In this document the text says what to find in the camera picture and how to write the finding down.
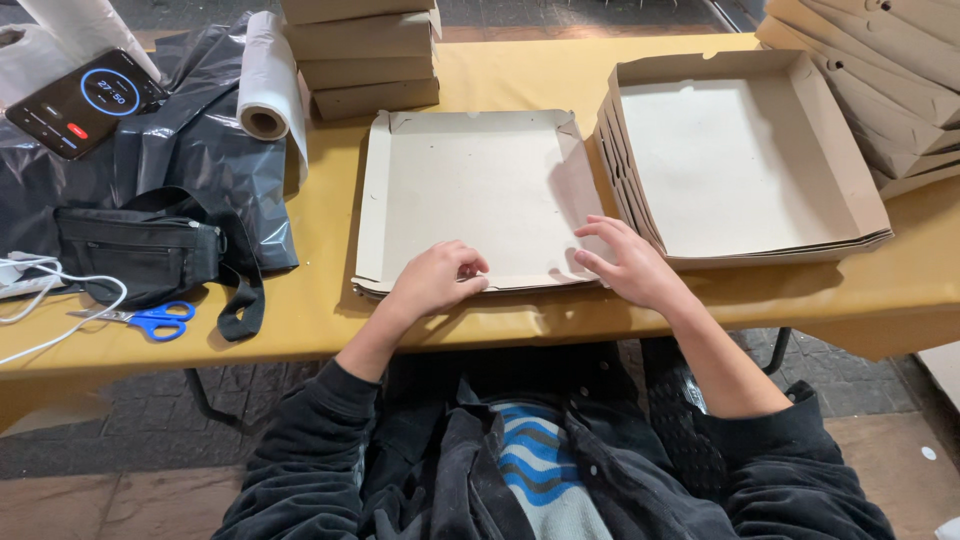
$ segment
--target scissors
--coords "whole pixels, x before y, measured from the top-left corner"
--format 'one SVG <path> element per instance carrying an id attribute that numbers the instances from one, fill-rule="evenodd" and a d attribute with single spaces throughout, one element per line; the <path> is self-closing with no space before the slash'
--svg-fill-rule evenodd
<path id="1" fill-rule="evenodd" d="M 186 307 L 186 313 L 171 313 L 171 307 Z M 69 311 L 67 315 L 89 317 L 90 315 L 97 314 L 99 311 L 100 309 L 84 309 L 83 311 Z M 170 341 L 183 335 L 186 331 L 185 322 L 192 319 L 196 313 L 197 310 L 194 309 L 193 306 L 177 300 L 150 309 L 140 309 L 139 311 L 108 311 L 97 317 L 97 319 L 138 326 L 145 330 L 147 336 L 154 341 Z M 176 330 L 170 335 L 156 335 L 156 329 L 158 328 L 172 328 Z"/>

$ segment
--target table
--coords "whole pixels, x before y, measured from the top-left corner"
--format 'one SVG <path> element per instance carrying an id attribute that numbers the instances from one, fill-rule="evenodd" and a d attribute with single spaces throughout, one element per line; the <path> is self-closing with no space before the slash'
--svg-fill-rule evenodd
<path id="1" fill-rule="evenodd" d="M 750 35 L 627 37 L 442 43 L 436 62 L 442 104 L 429 110 L 574 110 L 592 133 L 618 61 L 756 47 Z M 90 325 L 42 354 L 0 365 L 0 430 L 66 393 L 134 372 L 335 354 L 374 303 L 350 287 L 371 117 L 321 123 L 308 133 L 310 178 L 288 197 L 300 267 L 266 282 L 260 334 L 227 343 L 216 331 L 225 302 L 209 283 L 187 333 L 148 341 L 122 325 Z M 616 213 L 592 141 L 588 152 L 605 210 Z M 855 354 L 880 358 L 960 339 L 960 178 L 888 202 L 897 237 L 840 263 L 736 268 L 684 274 L 726 328 L 791 326 Z M 76 295 L 49 298 L 26 320 L 0 328 L 0 357 L 76 324 Z M 655 312 L 609 290 L 474 298 L 422 320 L 406 350 L 560 344 L 669 332 Z"/>

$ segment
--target black waist bag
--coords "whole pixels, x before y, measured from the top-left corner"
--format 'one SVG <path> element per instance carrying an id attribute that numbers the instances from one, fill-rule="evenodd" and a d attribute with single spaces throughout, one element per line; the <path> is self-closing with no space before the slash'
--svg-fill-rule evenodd
<path id="1" fill-rule="evenodd" d="M 263 322 L 263 280 L 243 222 L 203 191 L 166 186 L 121 209 L 56 209 L 60 261 L 77 276 L 111 276 L 127 287 L 122 309 L 155 307 L 205 282 L 236 287 L 217 329 L 227 341 L 255 335 Z M 87 282 L 108 306 L 120 296 L 111 282 Z M 243 318 L 237 316 L 243 309 Z"/>

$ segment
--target person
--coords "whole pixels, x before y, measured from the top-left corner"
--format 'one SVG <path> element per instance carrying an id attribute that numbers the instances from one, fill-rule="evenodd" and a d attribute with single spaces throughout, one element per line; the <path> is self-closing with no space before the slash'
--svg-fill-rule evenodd
<path id="1" fill-rule="evenodd" d="M 578 250 L 580 264 L 672 328 L 727 467 L 716 501 L 690 495 L 622 366 L 597 367 L 588 349 L 529 362 L 478 352 L 470 366 L 452 361 L 465 353 L 398 358 L 408 377 L 391 367 L 381 388 L 421 317 L 488 285 L 487 261 L 449 241 L 411 260 L 344 350 L 281 403 L 214 538 L 894 537 L 808 385 L 787 391 L 794 401 L 780 392 L 623 222 L 591 216 L 576 235 L 616 254 Z"/>

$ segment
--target phone screen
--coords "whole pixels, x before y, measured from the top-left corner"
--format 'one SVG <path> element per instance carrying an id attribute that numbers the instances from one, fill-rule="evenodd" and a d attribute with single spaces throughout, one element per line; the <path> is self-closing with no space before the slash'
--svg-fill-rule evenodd
<path id="1" fill-rule="evenodd" d="M 167 93 L 123 49 L 41 88 L 7 109 L 7 118 L 68 160 L 113 134 L 125 116 L 151 110 Z"/>

